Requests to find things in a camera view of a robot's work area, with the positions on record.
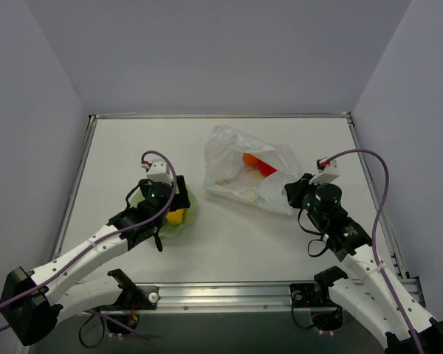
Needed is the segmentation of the red fake apple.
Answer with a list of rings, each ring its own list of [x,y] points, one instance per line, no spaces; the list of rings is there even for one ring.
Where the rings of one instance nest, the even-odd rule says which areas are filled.
[[[274,167],[270,166],[269,164],[263,161],[260,161],[258,163],[258,170],[264,177],[271,176],[273,173],[277,171]]]

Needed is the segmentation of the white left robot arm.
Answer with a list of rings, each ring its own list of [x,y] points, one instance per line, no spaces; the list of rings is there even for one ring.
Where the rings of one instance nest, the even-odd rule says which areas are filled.
[[[96,234],[46,265],[25,271],[18,267],[5,280],[0,313],[24,346],[45,338],[70,307],[63,297],[83,288],[81,280],[108,261],[153,238],[162,249],[159,231],[169,212],[190,207],[182,175],[165,181],[143,179],[143,200],[127,206]]]

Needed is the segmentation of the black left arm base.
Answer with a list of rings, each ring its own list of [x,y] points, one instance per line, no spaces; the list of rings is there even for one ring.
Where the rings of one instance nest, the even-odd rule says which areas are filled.
[[[101,310],[110,311],[110,317],[135,330],[140,322],[137,310],[156,310],[159,288],[155,285],[136,285],[121,269],[107,273],[116,281],[118,297]]]

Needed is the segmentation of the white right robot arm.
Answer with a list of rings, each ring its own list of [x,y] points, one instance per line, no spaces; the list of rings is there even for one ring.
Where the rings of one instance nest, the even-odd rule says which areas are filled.
[[[385,353],[443,353],[443,320],[423,308],[375,254],[372,238],[342,207],[342,190],[313,184],[313,178],[306,173],[284,189],[289,205],[307,214],[341,264],[314,276],[314,298],[350,313]]]

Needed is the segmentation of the yellow fake banana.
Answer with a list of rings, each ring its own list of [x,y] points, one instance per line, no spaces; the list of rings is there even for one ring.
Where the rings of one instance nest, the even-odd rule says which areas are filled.
[[[173,212],[169,212],[166,215],[166,221],[172,226],[182,225],[184,222],[186,209],[178,209]]]

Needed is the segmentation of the white plastic bag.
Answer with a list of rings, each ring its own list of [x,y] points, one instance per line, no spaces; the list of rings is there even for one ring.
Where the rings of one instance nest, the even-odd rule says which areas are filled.
[[[262,176],[258,166],[244,164],[244,153],[277,171]],[[204,158],[205,191],[280,215],[294,213],[284,186],[301,177],[301,165],[290,146],[265,142],[230,125],[217,125],[204,146]]]

